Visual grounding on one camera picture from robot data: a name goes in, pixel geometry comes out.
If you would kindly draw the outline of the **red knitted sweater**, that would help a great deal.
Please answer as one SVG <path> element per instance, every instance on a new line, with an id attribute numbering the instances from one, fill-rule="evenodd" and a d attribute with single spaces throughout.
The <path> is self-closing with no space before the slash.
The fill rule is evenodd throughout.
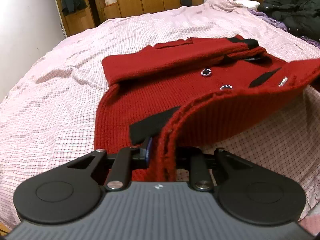
<path id="1" fill-rule="evenodd" d="M 319 76 L 319 59 L 285 62 L 254 39 L 197 38 L 159 43 L 102 66 L 94 146 L 108 153 L 155 139 L 139 181 L 175 179 L 178 146 L 207 146 L 281 109 Z"/>

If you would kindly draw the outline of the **pink checked bed sheet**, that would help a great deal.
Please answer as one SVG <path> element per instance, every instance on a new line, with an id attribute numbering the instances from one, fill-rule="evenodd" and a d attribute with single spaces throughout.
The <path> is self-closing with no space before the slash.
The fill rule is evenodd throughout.
<path id="1" fill-rule="evenodd" d="M 24 180 L 94 148 L 95 114 L 108 90 L 102 59 L 189 37 L 256 39 L 284 60 L 319 57 L 319 48 L 276 28 L 230 0 L 108 20 L 73 35 L 41 57 L 1 98 L 1 222 L 18 223 L 12 198 Z M 301 225 L 319 233 L 319 91 L 307 87 L 290 105 L 223 147 L 298 181 L 306 192 Z"/>

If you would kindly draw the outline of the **purple cloth on bed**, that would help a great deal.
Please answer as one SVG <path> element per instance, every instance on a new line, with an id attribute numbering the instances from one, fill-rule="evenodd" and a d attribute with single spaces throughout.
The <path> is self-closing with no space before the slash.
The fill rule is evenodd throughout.
<path id="1" fill-rule="evenodd" d="M 270 18 L 268 17 L 264 12 L 259 12 L 259 11 L 256 11 L 254 9 L 247 9 L 251 14 L 259 17 L 260 19 L 262 19 L 263 21 L 269 23 L 270 25 L 276 27 L 276 28 L 279 28 L 285 32 L 287 32 L 287 27 L 286 25 L 283 23 L 283 22 L 280 22 L 278 20 L 275 20 L 273 18 Z M 315 41 L 315 40 L 312 40 L 306 36 L 299 36 L 299 38 L 317 48 L 319 48 L 319 41 Z"/>

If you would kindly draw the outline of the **black coat on bed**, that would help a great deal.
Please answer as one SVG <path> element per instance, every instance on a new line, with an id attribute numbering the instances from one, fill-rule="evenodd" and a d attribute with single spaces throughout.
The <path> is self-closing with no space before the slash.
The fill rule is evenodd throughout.
<path id="1" fill-rule="evenodd" d="M 319 0 L 264 0 L 258 11 L 284 23 L 296 37 L 319 41 Z"/>

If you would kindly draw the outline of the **white pillow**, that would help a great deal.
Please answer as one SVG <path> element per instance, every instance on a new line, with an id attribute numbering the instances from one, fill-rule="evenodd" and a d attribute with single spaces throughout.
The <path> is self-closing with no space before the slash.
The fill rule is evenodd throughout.
<path id="1" fill-rule="evenodd" d="M 248 9 L 257 9 L 260 5 L 258 1 L 252 1 L 252 0 L 234 0 L 235 3 L 242 5 Z"/>

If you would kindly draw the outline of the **small black bag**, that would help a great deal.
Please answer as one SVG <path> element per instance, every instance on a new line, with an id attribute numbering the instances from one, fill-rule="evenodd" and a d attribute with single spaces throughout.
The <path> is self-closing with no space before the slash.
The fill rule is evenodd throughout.
<path id="1" fill-rule="evenodd" d="M 180 0 L 181 6 L 191 7 L 193 5 L 192 0 Z"/>

